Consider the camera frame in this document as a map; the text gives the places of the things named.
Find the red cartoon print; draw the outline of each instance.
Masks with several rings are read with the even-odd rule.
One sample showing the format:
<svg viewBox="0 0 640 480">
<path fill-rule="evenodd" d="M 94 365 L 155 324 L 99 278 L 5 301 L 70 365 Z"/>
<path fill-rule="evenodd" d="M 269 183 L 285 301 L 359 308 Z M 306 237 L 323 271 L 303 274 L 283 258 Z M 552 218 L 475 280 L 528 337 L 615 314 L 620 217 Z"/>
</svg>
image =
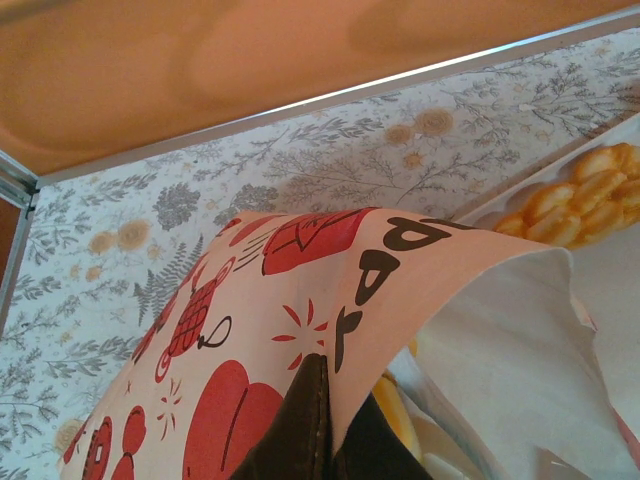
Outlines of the red cartoon print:
<svg viewBox="0 0 640 480">
<path fill-rule="evenodd" d="M 282 225 L 264 247 L 263 275 L 288 272 L 348 249 L 362 219 L 374 210 L 300 215 Z"/>
<path fill-rule="evenodd" d="M 133 480 L 133 456 L 140 450 L 140 446 L 147 434 L 144 409 L 137 405 L 131 409 L 124 425 L 122 434 L 122 458 L 118 461 L 111 480 Z"/>
<path fill-rule="evenodd" d="M 75 452 L 78 442 L 80 441 L 80 437 L 82 437 L 82 435 L 87 433 L 87 431 L 85 430 L 85 427 L 87 426 L 88 420 L 89 419 L 84 421 L 84 423 L 80 427 L 80 430 L 76 432 L 76 434 L 73 437 L 73 440 L 71 440 L 71 443 L 67 447 L 67 450 L 64 452 L 64 455 L 62 456 L 64 463 L 69 463 L 71 461 L 71 457 L 73 457 L 73 453 Z"/>
<path fill-rule="evenodd" d="M 162 312 L 160 312 L 160 315 L 158 315 L 158 318 L 156 318 L 155 322 L 153 322 L 153 325 L 151 325 L 151 328 L 147 331 L 145 336 L 142 337 L 142 340 L 140 340 L 140 343 L 138 344 L 138 346 L 133 351 L 133 354 L 131 355 L 131 358 L 133 359 L 133 363 L 138 363 L 138 360 L 140 360 L 140 358 L 142 357 L 142 354 L 147 350 L 147 348 L 149 348 L 149 345 L 151 345 L 151 340 L 153 339 L 155 334 L 158 333 L 160 330 L 162 330 L 162 327 L 164 327 L 164 325 L 167 323 L 167 320 L 169 320 L 169 316 L 173 311 L 173 307 L 176 303 L 176 299 L 178 298 L 178 293 L 180 292 L 182 287 L 184 287 L 187 283 L 189 283 L 189 281 L 192 279 L 193 275 L 195 274 L 196 270 L 198 269 L 202 261 L 206 258 L 206 256 L 207 254 L 205 253 L 202 257 L 198 259 L 198 261 L 191 268 L 191 270 L 189 270 L 189 273 L 184 278 L 184 280 L 182 280 L 182 283 L 178 286 L 176 291 L 173 293 L 167 305 L 162 309 Z"/>
<path fill-rule="evenodd" d="M 82 480 L 102 480 L 104 477 L 111 452 L 112 430 L 111 417 L 104 417 L 100 428 L 93 431 L 87 459 L 84 462 Z"/>
<path fill-rule="evenodd" d="M 160 401 L 166 405 L 165 411 L 156 417 L 158 421 L 160 422 L 164 421 L 164 429 L 162 430 L 162 437 L 160 438 L 160 441 L 164 440 L 164 438 L 167 436 L 167 430 L 169 429 L 169 422 L 171 422 L 171 426 L 173 427 L 173 430 L 175 431 L 176 429 L 176 416 L 174 415 L 172 410 L 173 410 L 173 407 L 178 405 L 180 403 L 180 400 L 182 400 L 182 395 L 179 394 L 180 385 L 182 385 L 182 380 L 176 383 L 172 378 L 171 386 L 169 387 L 169 398 L 162 397 L 160 399 Z"/>
<path fill-rule="evenodd" d="M 235 226 L 236 226 L 237 224 L 239 224 L 239 223 L 242 223 L 242 220 L 240 220 L 240 219 L 239 219 L 239 218 L 237 218 L 237 217 L 236 217 L 236 218 L 232 218 L 232 219 L 229 221 L 229 223 L 227 223 L 227 224 L 224 226 L 224 228 L 218 232 L 218 235 L 216 235 L 216 237 L 220 237 L 220 236 L 222 236 L 222 234 L 223 234 L 224 232 L 226 232 L 226 231 L 227 231 L 227 230 L 229 230 L 230 228 L 235 227 Z"/>
<path fill-rule="evenodd" d="M 298 325 L 298 327 L 300 327 L 301 329 L 303 329 L 302 335 L 309 335 L 308 332 L 308 328 L 311 326 L 311 323 L 313 322 L 313 302 L 311 301 L 311 299 L 309 299 L 309 310 L 307 313 L 307 323 L 306 325 L 303 327 L 302 326 L 302 322 L 300 320 L 300 316 L 293 310 L 293 308 L 287 306 L 287 305 L 283 305 L 282 306 L 285 311 L 289 314 L 289 316 L 291 317 L 291 319 L 296 323 L 296 325 Z M 315 327 L 313 329 L 313 331 L 315 332 L 324 332 L 327 329 L 327 325 L 329 325 L 329 322 L 324 322 L 320 325 L 318 325 L 317 327 Z M 293 335 L 278 335 L 276 337 L 273 337 L 271 340 L 273 340 L 274 342 L 291 342 L 293 340 L 296 340 L 298 337 L 295 337 Z M 324 340 L 316 340 L 316 343 L 318 345 L 320 345 L 321 347 L 324 347 Z M 293 360 L 293 362 L 291 362 L 291 365 L 289 365 L 287 367 L 287 370 L 295 370 L 296 368 L 298 368 L 298 366 L 300 366 L 300 363 L 302 362 L 302 352 L 300 352 L 298 354 L 298 356 L 296 356 L 296 358 Z"/>
<path fill-rule="evenodd" d="M 230 247 L 236 246 L 242 240 L 244 240 L 249 235 L 251 235 L 253 232 L 255 232 L 257 229 L 259 229 L 262 225 L 264 225 L 265 223 L 270 222 L 274 218 L 278 218 L 278 217 L 282 217 L 282 215 L 268 215 L 266 217 L 259 218 L 257 220 L 254 220 L 253 222 L 245 225 L 244 227 L 242 227 L 242 229 L 238 233 L 236 233 L 235 237 L 233 237 L 233 239 L 229 243 L 229 246 Z M 270 230 L 269 232 L 264 233 L 260 237 L 266 236 L 268 233 L 271 233 L 272 231 L 273 230 Z M 260 238 L 260 237 L 256 237 L 255 239 L 252 239 L 252 241 L 257 241 L 257 239 Z"/>
<path fill-rule="evenodd" d="M 156 382 L 160 383 L 167 371 L 169 370 L 169 366 L 171 365 L 171 359 L 175 357 L 179 357 L 187 350 L 189 350 L 195 343 L 198 341 L 200 337 L 200 333 L 202 332 L 202 327 L 204 326 L 204 321 L 207 318 L 207 313 L 209 312 L 209 307 L 211 306 L 211 301 L 213 300 L 213 294 L 216 292 L 216 289 L 222 284 L 227 275 L 233 268 L 233 264 L 235 263 L 235 257 L 232 257 L 225 263 L 220 271 L 216 274 L 213 280 L 205 283 L 201 288 L 196 290 L 196 284 L 202 275 L 204 267 L 202 267 L 198 273 L 193 276 L 193 280 L 191 283 L 191 298 L 189 299 L 189 303 L 187 303 L 186 308 L 182 312 L 180 319 L 178 320 L 178 324 L 173 332 L 173 336 L 169 342 L 169 346 L 165 349 L 165 351 L 160 356 L 158 360 L 158 365 L 156 367 Z M 226 317 L 225 320 L 228 319 L 228 326 L 230 327 L 231 318 Z M 200 342 L 201 345 L 204 346 L 219 346 L 219 345 L 209 345 L 204 341 Z"/>
<path fill-rule="evenodd" d="M 263 437 L 282 396 L 264 383 L 249 383 L 235 360 L 220 365 L 204 387 L 191 419 L 183 480 L 227 479 Z"/>
</svg>

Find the floral wallpaper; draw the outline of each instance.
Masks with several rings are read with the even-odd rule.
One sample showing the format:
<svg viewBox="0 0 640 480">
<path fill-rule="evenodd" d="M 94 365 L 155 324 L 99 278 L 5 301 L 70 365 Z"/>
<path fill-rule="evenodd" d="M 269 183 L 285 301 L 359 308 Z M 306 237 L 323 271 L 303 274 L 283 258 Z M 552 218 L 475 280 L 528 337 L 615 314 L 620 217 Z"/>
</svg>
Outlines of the floral wallpaper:
<svg viewBox="0 0 640 480">
<path fill-rule="evenodd" d="M 640 111 L 640 29 L 318 111 L 40 193 L 0 339 L 0 480 L 55 463 L 241 210 L 450 217 Z"/>
</svg>

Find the brown board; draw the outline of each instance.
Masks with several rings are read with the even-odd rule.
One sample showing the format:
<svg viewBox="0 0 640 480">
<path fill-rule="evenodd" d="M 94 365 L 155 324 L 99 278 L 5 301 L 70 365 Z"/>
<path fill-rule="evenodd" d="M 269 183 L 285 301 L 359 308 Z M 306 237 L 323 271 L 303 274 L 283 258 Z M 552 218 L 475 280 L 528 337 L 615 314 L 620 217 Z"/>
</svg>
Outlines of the brown board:
<svg viewBox="0 0 640 480">
<path fill-rule="evenodd" d="M 0 0 L 0 149 L 54 172 L 634 3 Z"/>
<path fill-rule="evenodd" d="M 0 284 L 7 269 L 11 244 L 16 233 L 20 209 L 0 199 Z"/>
</svg>

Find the fried snack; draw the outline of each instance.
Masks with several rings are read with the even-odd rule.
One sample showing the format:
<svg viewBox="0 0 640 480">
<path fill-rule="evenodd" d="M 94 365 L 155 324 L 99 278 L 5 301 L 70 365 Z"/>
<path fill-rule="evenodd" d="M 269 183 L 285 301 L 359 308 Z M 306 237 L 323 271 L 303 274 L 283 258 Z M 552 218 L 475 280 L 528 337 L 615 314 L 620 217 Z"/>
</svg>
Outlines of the fried snack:
<svg viewBox="0 0 640 480">
<path fill-rule="evenodd" d="M 582 228 L 575 246 L 599 242 L 622 227 L 624 211 L 618 202 L 608 200 L 582 217 Z"/>
<path fill-rule="evenodd" d="M 575 193 L 576 186 L 571 183 L 559 183 L 538 190 L 529 198 L 522 217 L 527 225 L 535 225 L 555 207 L 569 203 Z"/>
<path fill-rule="evenodd" d="M 574 249 L 638 222 L 640 147 L 620 143 L 587 153 L 570 183 L 542 188 L 493 230 Z"/>
<path fill-rule="evenodd" d="M 620 146 L 622 157 L 620 159 L 620 171 L 624 173 L 629 180 L 640 179 L 640 147 L 621 143 Z"/>
<path fill-rule="evenodd" d="M 640 208 L 640 180 L 628 180 L 615 189 L 611 198 L 625 210 Z"/>
<path fill-rule="evenodd" d="M 620 166 L 619 149 L 615 147 L 598 148 L 587 153 L 573 170 L 573 183 L 583 183 L 594 173 L 604 170 L 616 170 Z"/>
<path fill-rule="evenodd" d="M 407 450 L 422 463 L 422 450 L 409 413 L 402 403 L 395 383 L 387 375 L 380 377 L 372 390 L 373 396 L 387 423 Z"/>
<path fill-rule="evenodd" d="M 498 233 L 504 233 L 505 235 L 511 235 L 512 237 L 524 238 L 527 232 L 527 224 L 524 223 L 522 214 L 520 212 L 507 215 L 500 220 L 493 228 Z"/>
<path fill-rule="evenodd" d="M 569 206 L 578 212 L 578 215 L 584 215 L 609 198 L 626 179 L 627 176 L 619 170 L 594 173 L 577 188 Z"/>
<path fill-rule="evenodd" d="M 534 242 L 565 247 L 580 232 L 580 215 L 568 207 L 555 207 L 548 215 L 527 230 L 525 238 Z"/>
<path fill-rule="evenodd" d="M 640 208 L 624 210 L 624 220 L 622 222 L 622 228 L 630 227 L 631 225 L 640 222 Z"/>
<path fill-rule="evenodd" d="M 418 340 L 416 339 L 416 337 L 413 337 L 411 340 L 409 340 L 407 347 L 409 347 L 409 351 L 411 352 L 413 358 L 418 356 Z"/>
</svg>

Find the beige flower pattern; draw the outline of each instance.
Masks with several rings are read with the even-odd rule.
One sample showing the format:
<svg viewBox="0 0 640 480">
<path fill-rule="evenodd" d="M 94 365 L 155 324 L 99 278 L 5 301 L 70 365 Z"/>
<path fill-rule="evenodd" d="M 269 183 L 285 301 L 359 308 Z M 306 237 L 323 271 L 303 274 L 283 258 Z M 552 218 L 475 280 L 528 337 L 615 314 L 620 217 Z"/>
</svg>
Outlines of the beige flower pattern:
<svg viewBox="0 0 640 480">
<path fill-rule="evenodd" d="M 76 433 L 82 428 L 84 422 L 82 420 L 78 420 L 77 418 L 72 418 L 71 420 L 67 420 L 64 422 L 58 431 L 56 432 L 55 439 L 53 441 L 53 448 L 58 454 L 62 455 L 71 442 L 73 441 L 73 437 L 76 436 Z"/>
<path fill-rule="evenodd" d="M 146 220 L 133 220 L 118 230 L 118 248 L 125 252 L 142 247 L 149 237 L 151 224 Z"/>
<path fill-rule="evenodd" d="M 444 108 L 430 108 L 416 117 L 414 128 L 423 135 L 442 136 L 453 128 L 453 116 Z"/>
<path fill-rule="evenodd" d="M 402 160 L 402 164 L 404 165 L 404 168 L 406 168 L 407 170 L 414 170 L 416 168 L 422 167 L 422 159 L 423 159 L 422 155 L 420 155 L 417 152 L 412 152 L 405 155 L 405 157 Z"/>
<path fill-rule="evenodd" d="M 116 236 L 111 232 L 100 232 L 94 235 L 89 242 L 89 251 L 96 255 L 102 255 L 116 243 Z"/>
<path fill-rule="evenodd" d="M 551 136 L 544 130 L 536 132 L 536 138 L 544 143 L 549 143 L 551 141 Z"/>
<path fill-rule="evenodd" d="M 73 335 L 71 334 L 71 332 L 69 331 L 62 332 L 60 334 L 60 338 L 58 339 L 58 344 L 63 345 L 65 343 L 70 342 L 72 339 L 73 339 Z"/>
<path fill-rule="evenodd" d="M 79 276 L 80 276 L 80 265 L 76 263 L 69 269 L 69 278 L 72 278 L 73 280 L 77 280 Z"/>
<path fill-rule="evenodd" d="M 100 278 L 100 275 L 102 275 L 102 267 L 99 266 L 94 266 L 91 267 L 89 270 L 87 270 L 87 274 L 85 275 L 85 278 L 87 279 L 88 282 L 93 282 L 94 280 L 97 280 L 98 278 Z"/>
<path fill-rule="evenodd" d="M 160 245 L 153 243 L 147 247 L 147 258 L 149 258 L 149 260 L 158 260 L 162 258 L 164 251 L 164 248 Z"/>
<path fill-rule="evenodd" d="M 411 127 L 407 125 L 394 125 L 384 132 L 384 138 L 390 145 L 402 145 L 413 137 Z"/>
</svg>

